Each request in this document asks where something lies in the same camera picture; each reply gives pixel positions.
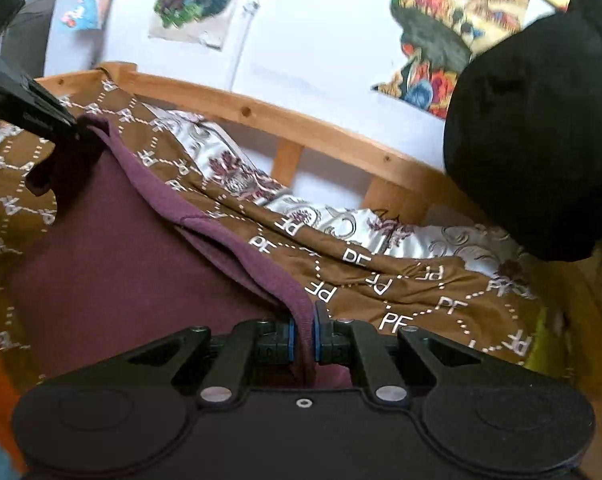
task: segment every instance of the screw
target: screw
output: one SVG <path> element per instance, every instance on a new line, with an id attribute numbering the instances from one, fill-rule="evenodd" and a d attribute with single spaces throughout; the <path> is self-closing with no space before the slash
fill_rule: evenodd
<path id="1" fill-rule="evenodd" d="M 401 386 L 381 386 L 375 394 L 385 402 L 399 402 L 408 396 L 408 392 Z"/>
<path id="2" fill-rule="evenodd" d="M 232 397 L 232 392 L 223 386 L 209 386 L 201 390 L 199 395 L 207 402 L 226 402 Z"/>

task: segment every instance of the wooden bed frame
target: wooden bed frame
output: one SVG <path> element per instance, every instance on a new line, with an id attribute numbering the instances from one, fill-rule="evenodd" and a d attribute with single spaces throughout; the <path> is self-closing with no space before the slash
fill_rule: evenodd
<path id="1" fill-rule="evenodd" d="M 292 184 L 303 149 L 310 148 L 372 175 L 361 207 L 387 210 L 391 218 L 421 224 L 431 205 L 444 205 L 477 223 L 489 222 L 444 173 L 367 137 L 247 96 L 145 75 L 133 63 L 107 62 L 101 67 L 128 92 L 276 136 L 279 143 L 271 176 L 285 186 Z M 62 96 L 81 91 L 103 75 L 89 70 L 38 81 Z M 592 402 L 598 426 L 582 469 L 592 480 L 602 480 L 602 288 L 591 269 L 587 260 L 539 263 L 532 285 L 548 306 L 559 306 L 570 320 L 577 386 Z"/>

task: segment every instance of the white wall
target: white wall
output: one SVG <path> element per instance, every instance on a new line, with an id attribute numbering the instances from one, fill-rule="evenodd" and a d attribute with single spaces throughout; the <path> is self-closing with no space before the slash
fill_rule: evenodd
<path id="1" fill-rule="evenodd" d="M 57 5 L 53 22 L 58 22 L 67 10 Z M 88 70 L 98 58 L 103 40 L 102 30 L 63 30 L 53 23 L 48 40 L 45 75 Z"/>
<path id="2" fill-rule="evenodd" d="M 149 38 L 156 0 L 114 0 L 110 9 L 103 58 L 130 61 L 144 73 L 229 90 L 252 16 L 239 0 L 223 50 L 202 44 Z"/>
<path id="3" fill-rule="evenodd" d="M 155 0 L 114 0 L 105 33 L 52 31 L 46 75 L 89 68 L 95 55 L 132 61 L 139 70 L 256 97 L 321 118 L 443 169 L 443 121 L 372 92 L 405 58 L 390 0 L 255 0 L 238 14 L 222 52 L 148 38 Z M 67 9 L 57 9 L 56 19 Z M 526 22 L 553 12 L 530 0 Z M 234 128 L 239 145 L 268 170 L 272 138 Z M 312 152 L 304 154 L 297 194 L 354 207 L 369 176 Z"/>

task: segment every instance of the purple cloth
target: purple cloth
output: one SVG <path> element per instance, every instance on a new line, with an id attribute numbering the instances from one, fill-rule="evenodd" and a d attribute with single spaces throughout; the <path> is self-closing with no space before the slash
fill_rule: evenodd
<path id="1" fill-rule="evenodd" d="M 6 276 L 41 371 L 63 374 L 188 326 L 229 333 L 292 315 L 293 382 L 315 384 L 303 287 L 143 167 L 107 120 L 79 122 L 80 140 L 57 144 L 28 176 L 34 194 L 55 192 L 57 220 Z M 326 367 L 321 385 L 332 372 L 343 374 Z"/>

